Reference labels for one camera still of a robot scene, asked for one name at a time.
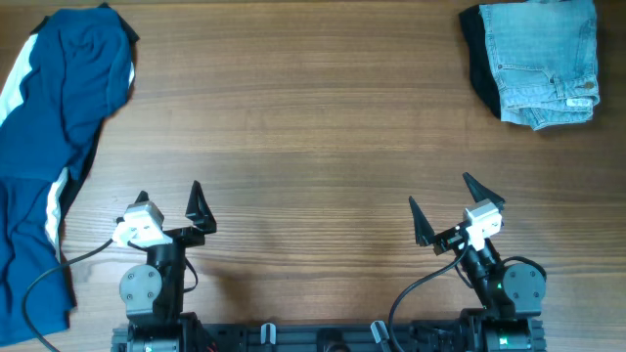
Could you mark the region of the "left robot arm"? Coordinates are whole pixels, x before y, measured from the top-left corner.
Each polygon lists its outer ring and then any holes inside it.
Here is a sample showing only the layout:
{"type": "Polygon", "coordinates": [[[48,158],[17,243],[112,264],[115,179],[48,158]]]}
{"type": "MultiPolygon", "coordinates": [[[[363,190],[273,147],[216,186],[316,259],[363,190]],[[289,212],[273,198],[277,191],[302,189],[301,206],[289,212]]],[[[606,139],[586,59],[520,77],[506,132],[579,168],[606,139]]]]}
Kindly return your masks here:
{"type": "Polygon", "coordinates": [[[125,304],[128,327],[113,332],[112,352],[216,351],[217,344],[198,316],[183,311],[185,272],[193,271],[186,250],[205,244],[217,230],[201,184],[192,185],[185,212],[192,224],[165,230],[164,216],[141,192],[117,219],[112,240],[146,254],[146,262],[121,278],[119,295],[125,304]]]}

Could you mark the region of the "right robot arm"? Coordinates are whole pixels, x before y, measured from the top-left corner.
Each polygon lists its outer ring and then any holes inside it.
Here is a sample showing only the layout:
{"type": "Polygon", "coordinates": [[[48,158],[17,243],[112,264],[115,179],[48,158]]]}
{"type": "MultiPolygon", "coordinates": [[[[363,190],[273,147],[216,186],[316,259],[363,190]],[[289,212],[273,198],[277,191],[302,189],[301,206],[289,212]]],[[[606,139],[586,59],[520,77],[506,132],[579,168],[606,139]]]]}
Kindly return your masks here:
{"type": "Polygon", "coordinates": [[[469,173],[464,181],[474,205],[463,220],[435,233],[417,202],[409,199],[416,242],[435,254],[452,252],[448,266],[474,291],[481,306],[467,308],[451,321],[414,321],[409,327],[412,351],[544,351],[547,348],[542,300],[547,272],[522,256],[503,259],[491,238],[504,226],[506,201],[469,173]]]}

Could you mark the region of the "blue polo shirt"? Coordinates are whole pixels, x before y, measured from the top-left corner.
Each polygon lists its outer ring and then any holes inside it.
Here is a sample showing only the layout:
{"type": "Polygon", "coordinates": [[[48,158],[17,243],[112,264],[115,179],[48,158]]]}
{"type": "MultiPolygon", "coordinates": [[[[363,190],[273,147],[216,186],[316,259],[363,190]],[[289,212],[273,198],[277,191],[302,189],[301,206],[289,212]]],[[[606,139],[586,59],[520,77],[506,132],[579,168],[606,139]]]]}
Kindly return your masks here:
{"type": "Polygon", "coordinates": [[[136,32],[111,7],[61,9],[30,34],[1,93],[1,343],[68,327],[59,226],[104,120],[134,79],[136,32]]]}

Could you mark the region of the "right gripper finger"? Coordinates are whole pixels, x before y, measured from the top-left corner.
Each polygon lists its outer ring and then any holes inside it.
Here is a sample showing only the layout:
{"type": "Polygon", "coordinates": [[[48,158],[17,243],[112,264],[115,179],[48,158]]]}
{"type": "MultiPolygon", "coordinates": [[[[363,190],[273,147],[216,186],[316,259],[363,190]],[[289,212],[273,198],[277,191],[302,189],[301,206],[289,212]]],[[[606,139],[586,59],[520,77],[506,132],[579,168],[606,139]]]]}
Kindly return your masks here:
{"type": "Polygon", "coordinates": [[[463,179],[469,189],[469,192],[475,202],[481,202],[483,200],[490,200],[498,209],[503,209],[506,201],[493,191],[489,190],[478,182],[468,172],[463,173],[463,179]]]}
{"type": "Polygon", "coordinates": [[[413,197],[409,197],[409,204],[413,216],[416,243],[419,246],[431,245],[435,237],[433,228],[413,197]]]}

